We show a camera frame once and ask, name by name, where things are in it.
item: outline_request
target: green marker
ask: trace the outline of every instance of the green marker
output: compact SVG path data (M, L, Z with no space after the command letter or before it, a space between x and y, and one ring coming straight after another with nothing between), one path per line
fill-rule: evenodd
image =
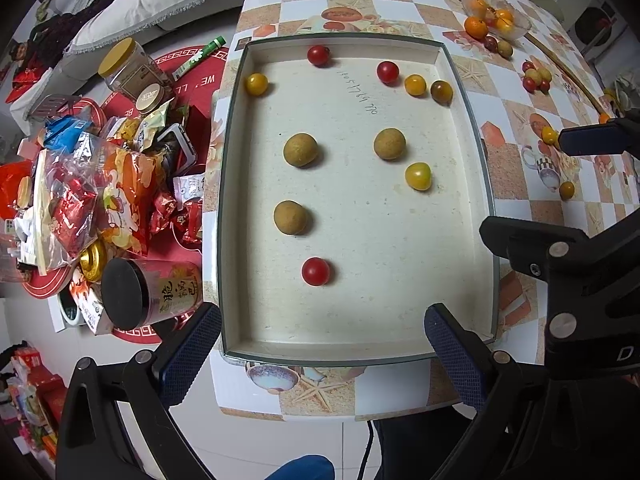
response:
M221 46L226 43L225 38L222 36L218 36L211 43L206 45L202 50L197 51L193 56L191 56L187 61L182 63L178 69L172 74L174 79L178 81L183 75L185 75L189 70L191 70L194 66L196 66L199 62L204 60L209 54L215 52Z

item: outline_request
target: checkered tablecloth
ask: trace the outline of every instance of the checkered tablecloth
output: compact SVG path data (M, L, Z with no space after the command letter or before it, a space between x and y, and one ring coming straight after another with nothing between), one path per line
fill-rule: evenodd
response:
M574 70L612 115L590 67L556 19L528 0L507 1L529 16L531 33ZM452 55L486 145L496 214L564 224L593 236L638 208L638 187L629 156L573 158L540 140L545 125L560 131L597 123L598 114L586 96L524 38L514 42L511 60L487 51L464 31L465 18L458 0L245 0L229 47L207 162L203 268L206 300L217 300L215 209L230 95L242 49L258 38L366 31L442 41ZM521 66L526 59L551 70L553 80L547 95L540 91L529 94L522 87ZM561 181L573 182L574 197L561 201L549 180L543 181L541 168L551 168ZM541 363L545 323L546 284L514 272L503 262L494 348L509 351L521 362ZM217 354L213 352L211 359L216 398L227 413L279 420L291 415L377 418L429 409L456 398L437 360L366 370L321 368L324 379L299 381L292 392L314 397L309 385L322 386L327 378L333 378L353 385L353 399L343 402L343 397L351 395L343 387L340 402L336 400L332 406L329 389L324 397L317 396L319 400L313 406L296 410L283 401L282 394L261 390L244 374L240 378L234 366L238 363L225 361ZM304 370L296 373L308 377Z

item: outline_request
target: gold can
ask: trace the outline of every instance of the gold can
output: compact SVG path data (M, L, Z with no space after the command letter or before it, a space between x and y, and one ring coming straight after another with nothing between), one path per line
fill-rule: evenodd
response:
M107 248L102 238L98 238L80 253L80 269L88 282L100 281L107 259Z

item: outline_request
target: blue gripper pad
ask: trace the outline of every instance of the blue gripper pad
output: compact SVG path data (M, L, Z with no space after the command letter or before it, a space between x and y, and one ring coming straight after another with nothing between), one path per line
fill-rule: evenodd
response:
M220 309L213 305L162 370L158 396L164 407L176 406L184 400L221 328Z
M431 305L424 314L424 333L462 402L478 411L482 410L487 398L487 376L479 360L473 359L470 354L473 349L465 348L468 333L441 303ZM486 355L490 354L486 347L484 350Z

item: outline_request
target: tray rim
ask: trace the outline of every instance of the tray rim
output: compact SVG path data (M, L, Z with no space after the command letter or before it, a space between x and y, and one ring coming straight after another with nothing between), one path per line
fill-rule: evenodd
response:
M441 41L435 40L425 40L424 38L416 38L413 36L399 36L395 34L379 34L376 32L315 32L313 34L300 34L300 35L290 35L290 36L278 36L276 38L263 38L261 40L253 40L248 42L244 49L242 50L242 56L240 57L240 61L238 63L238 69L236 72L236 79L234 81L234 87L231 93L231 98L229 100L229 114L226 120L225 125L225 140L227 139L228 134L231 129L231 119L233 115L234 105L236 103L236 97L238 95L238 90L241 86L241 78L240 74L242 73L242 68L246 62L246 58L249 56L250 49L255 45L269 44L269 43L280 43L282 41L295 41L295 40L325 40L328 38L359 38L359 39L372 39L372 40L392 40L398 41L400 43L418 43L429 46L435 46L441 49L445 57L447 58L447 62L453 72L454 78L456 80L456 84L458 85L458 89L460 90L460 95L462 96L463 103L465 105L466 113L469 118L469 122L471 123L471 129L474 134L474 140L476 142L476 148L478 149L478 158L480 160L480 167L482 168L482 178L484 179L484 188L486 190L486 198L487 205L489 209L489 216L495 215L495 202L494 202L494 194L491 186L491 179L489 178L489 168L487 165L487 152L484 144L482 143L482 137L480 135L480 130L478 129L478 122L476 121L476 116L474 115L473 108L471 107L471 102L469 101L468 96L466 95L466 90L464 85L462 84L462 79L460 79L460 74L458 74L458 70L456 69L456 65L453 63L453 59L447 49L447 46ZM371 365L384 365L384 364L398 364L398 363L407 363L412 361L420 361L423 359L432 359L437 357L435 352L427 352L424 354L416 354L412 356L400 356L400 357L388 357L388 358L374 358L374 359L366 359L366 360L293 360L289 358L279 358L279 357L271 357L271 356L260 356L256 354L249 354L242 351L234 351L228 350L227 342L226 342L226 330L225 330L225 309L222 305L222 256L221 251L218 250L220 246L220 241L223 240L222 237L222 222L220 219L222 218L222 208L223 208L223 189L225 183L225 174L226 174L226 157L228 150L223 150L222 153L222 161L220 164L220 186L218 189L218 208L216 211L216 218L218 221L216 222L216 281L217 281L217 289L218 289L218 307L220 309L220 314L222 316L222 328L220 336L222 338L222 350L225 356L234 357L237 359L243 359L246 361L252 362L267 362L268 364L277 364L277 365L285 365L285 366L295 366L295 365L304 365L311 367L353 367L353 366L371 366ZM485 344L490 344L495 342L495 335L497 331L498 325L498 295L499 295L499 287L500 287L500 258L498 256L492 255L492 267L493 267L493 299L492 299L492 319L491 319L491 330L492 335L488 339L484 340Z

